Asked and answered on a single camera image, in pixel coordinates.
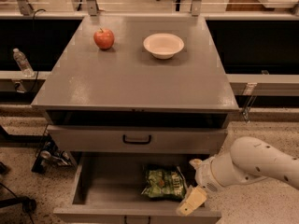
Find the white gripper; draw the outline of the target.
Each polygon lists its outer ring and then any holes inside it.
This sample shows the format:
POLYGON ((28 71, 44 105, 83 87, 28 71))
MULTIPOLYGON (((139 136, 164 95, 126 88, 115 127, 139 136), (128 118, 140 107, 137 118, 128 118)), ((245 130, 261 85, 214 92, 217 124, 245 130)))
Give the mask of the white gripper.
POLYGON ((214 158, 204 161, 193 159, 189 164, 195 169, 195 181, 199 186, 189 186, 185 198, 180 202, 176 213, 179 216, 188 216, 202 205, 207 199, 207 193, 216 193, 223 190, 223 186, 212 174, 212 162, 214 158))

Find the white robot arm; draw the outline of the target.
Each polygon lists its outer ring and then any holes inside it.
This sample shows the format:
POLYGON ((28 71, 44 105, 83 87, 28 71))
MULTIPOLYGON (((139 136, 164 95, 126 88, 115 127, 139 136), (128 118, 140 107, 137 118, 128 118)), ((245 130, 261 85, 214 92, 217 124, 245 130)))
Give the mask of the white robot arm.
POLYGON ((258 138, 237 138, 228 151, 204 161, 190 160, 197 186, 189 186, 176 212, 186 217, 203 204, 209 193, 234 185, 248 185, 267 177, 299 189, 299 160, 258 138))

